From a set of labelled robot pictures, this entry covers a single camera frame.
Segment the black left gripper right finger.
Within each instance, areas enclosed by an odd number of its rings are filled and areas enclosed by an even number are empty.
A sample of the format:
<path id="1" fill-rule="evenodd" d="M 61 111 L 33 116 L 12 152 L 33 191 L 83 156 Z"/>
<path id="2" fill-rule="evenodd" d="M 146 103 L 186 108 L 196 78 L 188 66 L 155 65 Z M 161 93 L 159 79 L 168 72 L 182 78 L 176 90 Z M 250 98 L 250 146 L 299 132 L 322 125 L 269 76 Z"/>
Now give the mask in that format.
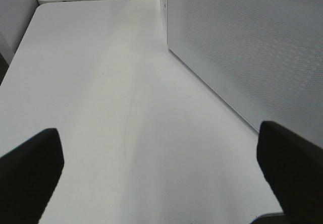
<path id="1" fill-rule="evenodd" d="M 322 223 L 322 148 L 264 121 L 256 158 L 289 223 Z"/>

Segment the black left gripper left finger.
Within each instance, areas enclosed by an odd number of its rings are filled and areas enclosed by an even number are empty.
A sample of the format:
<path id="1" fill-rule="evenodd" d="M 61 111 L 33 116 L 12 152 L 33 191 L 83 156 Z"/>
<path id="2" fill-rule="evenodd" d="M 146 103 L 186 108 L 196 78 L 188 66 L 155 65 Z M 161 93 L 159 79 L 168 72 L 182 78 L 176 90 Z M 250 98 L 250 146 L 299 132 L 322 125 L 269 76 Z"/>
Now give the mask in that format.
<path id="1" fill-rule="evenodd" d="M 47 128 L 1 157 L 1 223 L 39 223 L 65 161 L 58 130 Z"/>

